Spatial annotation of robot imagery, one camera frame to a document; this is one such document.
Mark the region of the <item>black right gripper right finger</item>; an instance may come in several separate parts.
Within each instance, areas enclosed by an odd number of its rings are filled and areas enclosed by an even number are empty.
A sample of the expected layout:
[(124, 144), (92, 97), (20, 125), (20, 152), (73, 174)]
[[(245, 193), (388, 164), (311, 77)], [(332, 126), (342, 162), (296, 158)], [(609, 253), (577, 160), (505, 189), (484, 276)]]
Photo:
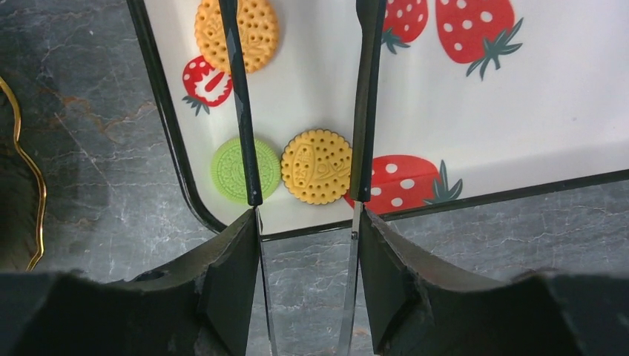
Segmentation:
[(384, 1), (355, 5), (362, 31), (350, 196), (352, 237), (339, 355), (351, 352), (357, 284), (378, 355), (626, 355), (628, 278), (537, 272), (504, 283), (393, 231), (371, 197)]

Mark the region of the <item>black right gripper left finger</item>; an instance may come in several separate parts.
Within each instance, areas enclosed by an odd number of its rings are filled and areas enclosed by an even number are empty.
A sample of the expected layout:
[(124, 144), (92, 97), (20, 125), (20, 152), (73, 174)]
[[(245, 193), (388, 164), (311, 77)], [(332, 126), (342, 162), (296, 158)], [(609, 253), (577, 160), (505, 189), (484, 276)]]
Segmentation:
[(1, 275), (3, 355), (243, 355), (263, 270), (263, 202), (237, 3), (220, 2), (248, 210), (215, 238), (131, 281)]

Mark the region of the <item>orange toy macaron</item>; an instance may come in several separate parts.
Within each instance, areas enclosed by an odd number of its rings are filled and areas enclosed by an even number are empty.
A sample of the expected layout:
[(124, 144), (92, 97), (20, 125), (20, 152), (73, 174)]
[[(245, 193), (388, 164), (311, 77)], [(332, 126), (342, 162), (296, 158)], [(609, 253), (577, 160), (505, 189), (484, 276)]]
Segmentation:
[[(237, 3), (237, 23), (247, 73), (265, 67), (274, 56), (280, 38), (277, 14), (268, 0)], [(194, 35), (202, 57), (212, 67), (230, 73), (223, 20), (217, 0), (202, 0), (195, 16)]]
[(284, 148), (281, 177), (289, 193), (311, 205), (326, 205), (349, 190), (352, 148), (331, 130), (304, 131)]

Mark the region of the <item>three-tier black gold cake stand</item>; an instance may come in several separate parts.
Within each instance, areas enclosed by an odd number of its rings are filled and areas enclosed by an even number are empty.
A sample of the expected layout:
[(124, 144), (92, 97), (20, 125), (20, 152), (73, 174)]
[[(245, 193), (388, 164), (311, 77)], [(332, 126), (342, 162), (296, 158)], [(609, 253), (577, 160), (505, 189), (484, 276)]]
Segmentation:
[(1, 271), (31, 271), (45, 252), (47, 187), (20, 142), (22, 113), (1, 80)]

